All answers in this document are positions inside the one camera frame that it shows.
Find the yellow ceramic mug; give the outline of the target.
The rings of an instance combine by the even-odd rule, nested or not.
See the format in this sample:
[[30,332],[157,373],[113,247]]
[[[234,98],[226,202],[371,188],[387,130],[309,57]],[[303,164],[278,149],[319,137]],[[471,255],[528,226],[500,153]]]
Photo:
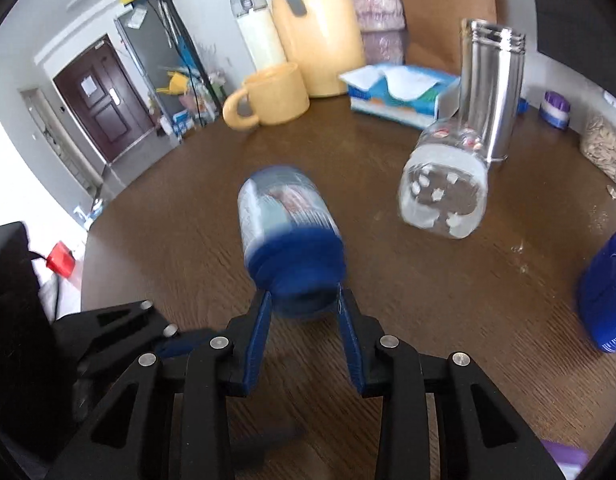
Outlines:
[[259,70],[224,102],[224,122],[234,130],[286,124],[305,114],[310,98],[294,62]]

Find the clear grain container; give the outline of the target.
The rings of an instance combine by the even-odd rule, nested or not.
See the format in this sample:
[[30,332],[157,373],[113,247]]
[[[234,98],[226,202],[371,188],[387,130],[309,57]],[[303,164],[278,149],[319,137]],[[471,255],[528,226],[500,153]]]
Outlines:
[[616,183],[616,98],[605,90],[588,107],[580,151]]

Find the clear glass jar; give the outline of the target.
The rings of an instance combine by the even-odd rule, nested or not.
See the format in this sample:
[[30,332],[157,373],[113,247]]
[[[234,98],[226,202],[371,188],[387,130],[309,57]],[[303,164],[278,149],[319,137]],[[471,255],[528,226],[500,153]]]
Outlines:
[[419,136],[398,190],[401,219],[422,231],[463,240],[483,220],[488,167],[474,129],[438,120]]

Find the blue bottle cap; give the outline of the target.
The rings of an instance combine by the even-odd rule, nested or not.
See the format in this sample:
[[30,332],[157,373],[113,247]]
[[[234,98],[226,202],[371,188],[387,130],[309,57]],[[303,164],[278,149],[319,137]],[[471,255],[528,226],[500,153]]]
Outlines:
[[528,110],[528,102],[523,98],[519,99],[517,103],[516,113],[518,115],[523,115],[527,112],[527,110]]

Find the purple plastic jar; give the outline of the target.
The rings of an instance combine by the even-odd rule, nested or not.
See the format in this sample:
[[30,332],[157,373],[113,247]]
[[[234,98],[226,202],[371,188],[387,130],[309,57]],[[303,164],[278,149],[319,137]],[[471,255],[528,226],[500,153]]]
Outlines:
[[588,464],[589,456],[581,448],[548,440],[542,440],[542,444],[566,480],[576,480]]

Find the white thermos bottle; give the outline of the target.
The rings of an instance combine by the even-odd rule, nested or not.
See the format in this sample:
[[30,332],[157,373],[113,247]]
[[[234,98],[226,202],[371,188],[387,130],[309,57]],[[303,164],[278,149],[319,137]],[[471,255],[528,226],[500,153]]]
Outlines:
[[267,0],[230,0],[232,14],[257,72],[286,62]]

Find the blue tissue pack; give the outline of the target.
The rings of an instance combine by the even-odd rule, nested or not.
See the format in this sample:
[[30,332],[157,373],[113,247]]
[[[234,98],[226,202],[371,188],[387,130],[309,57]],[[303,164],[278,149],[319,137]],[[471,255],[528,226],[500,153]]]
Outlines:
[[355,112],[423,130],[457,113],[460,77],[415,65],[366,65],[339,76]]

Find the black paper bag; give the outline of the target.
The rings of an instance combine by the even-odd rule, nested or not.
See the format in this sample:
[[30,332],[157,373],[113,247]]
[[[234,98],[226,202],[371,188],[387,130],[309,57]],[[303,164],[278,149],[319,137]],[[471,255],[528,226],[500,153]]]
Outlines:
[[616,0],[536,0],[538,50],[616,98]]

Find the small purple white jar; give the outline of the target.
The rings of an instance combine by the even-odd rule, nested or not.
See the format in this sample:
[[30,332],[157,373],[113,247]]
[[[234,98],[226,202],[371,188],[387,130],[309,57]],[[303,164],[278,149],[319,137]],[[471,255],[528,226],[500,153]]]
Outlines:
[[539,107],[539,116],[551,127],[566,130],[570,125],[570,102],[558,92],[546,91]]

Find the stainless steel tumbler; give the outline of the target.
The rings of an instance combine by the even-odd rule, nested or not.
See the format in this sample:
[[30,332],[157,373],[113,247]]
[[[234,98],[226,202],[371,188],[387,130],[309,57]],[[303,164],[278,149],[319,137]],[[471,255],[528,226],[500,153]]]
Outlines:
[[475,130],[487,165],[508,157],[525,68],[526,36],[467,18],[461,23],[459,120]]

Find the red plug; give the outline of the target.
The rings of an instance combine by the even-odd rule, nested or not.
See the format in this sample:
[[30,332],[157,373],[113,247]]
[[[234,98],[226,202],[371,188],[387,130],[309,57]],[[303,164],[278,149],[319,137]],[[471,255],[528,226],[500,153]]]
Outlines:
[[76,258],[63,242],[54,245],[45,261],[46,268],[62,278],[70,278],[76,267]]

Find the dark red door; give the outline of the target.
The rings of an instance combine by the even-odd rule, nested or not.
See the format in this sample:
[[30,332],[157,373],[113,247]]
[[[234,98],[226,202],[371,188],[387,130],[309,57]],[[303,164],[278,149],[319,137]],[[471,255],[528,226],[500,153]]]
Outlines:
[[154,129],[108,37],[99,38],[55,77],[54,84],[106,162]]

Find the blue-neck labelled bottle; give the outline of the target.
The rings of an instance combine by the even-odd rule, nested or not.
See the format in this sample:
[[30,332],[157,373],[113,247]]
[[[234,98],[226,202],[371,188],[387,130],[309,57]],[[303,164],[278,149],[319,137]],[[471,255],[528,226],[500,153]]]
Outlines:
[[256,171],[237,196],[244,264],[285,318],[314,318],[346,277],[345,245],[311,179],[292,166]]

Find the yellow thermos jug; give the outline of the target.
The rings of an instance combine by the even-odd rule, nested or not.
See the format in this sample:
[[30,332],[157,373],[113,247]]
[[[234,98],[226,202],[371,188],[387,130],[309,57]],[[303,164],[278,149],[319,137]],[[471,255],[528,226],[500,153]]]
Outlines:
[[352,0],[271,0],[287,60],[298,65],[311,98],[341,96],[340,76],[365,65]]

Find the grey refrigerator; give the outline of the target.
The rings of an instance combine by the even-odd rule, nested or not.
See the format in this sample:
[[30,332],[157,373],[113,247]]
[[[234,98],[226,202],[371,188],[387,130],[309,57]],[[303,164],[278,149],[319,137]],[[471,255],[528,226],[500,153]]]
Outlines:
[[126,50],[170,122],[186,110],[196,119],[203,101],[193,96],[192,103],[181,100],[189,90],[192,66],[182,58],[178,36],[163,0],[140,0],[114,19]]

